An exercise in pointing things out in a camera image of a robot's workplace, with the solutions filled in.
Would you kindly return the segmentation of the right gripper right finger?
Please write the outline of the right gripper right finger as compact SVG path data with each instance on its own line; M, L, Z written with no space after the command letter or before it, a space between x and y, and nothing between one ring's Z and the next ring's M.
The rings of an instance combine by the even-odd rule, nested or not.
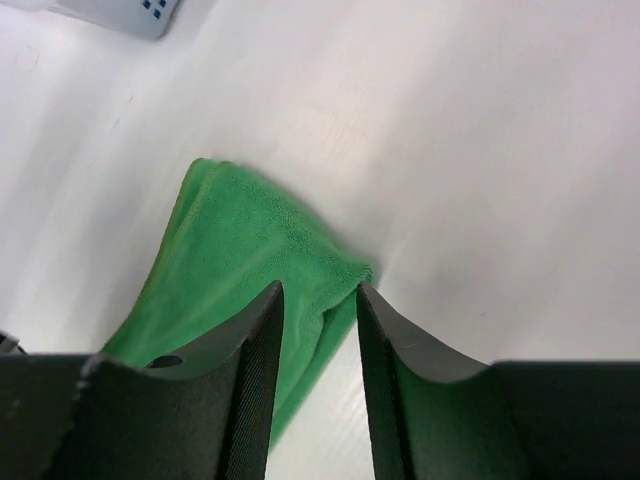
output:
M357 326L379 479L635 479L634 361L484 364L399 314L370 284Z

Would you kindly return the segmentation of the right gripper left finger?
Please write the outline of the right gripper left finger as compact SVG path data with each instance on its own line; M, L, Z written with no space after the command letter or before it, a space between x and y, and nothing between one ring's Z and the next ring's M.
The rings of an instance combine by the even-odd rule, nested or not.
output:
M2 477L263 478L283 323L273 282L143 368L102 354L29 354L3 335Z

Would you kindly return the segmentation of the green towel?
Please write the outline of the green towel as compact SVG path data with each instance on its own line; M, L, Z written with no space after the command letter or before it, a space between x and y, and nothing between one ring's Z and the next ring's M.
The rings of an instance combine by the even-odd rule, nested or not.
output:
M284 291L284 329L271 437L278 440L356 319L356 290L373 278L292 196L241 165L191 163L150 273L104 345L144 366L239 313L268 284Z

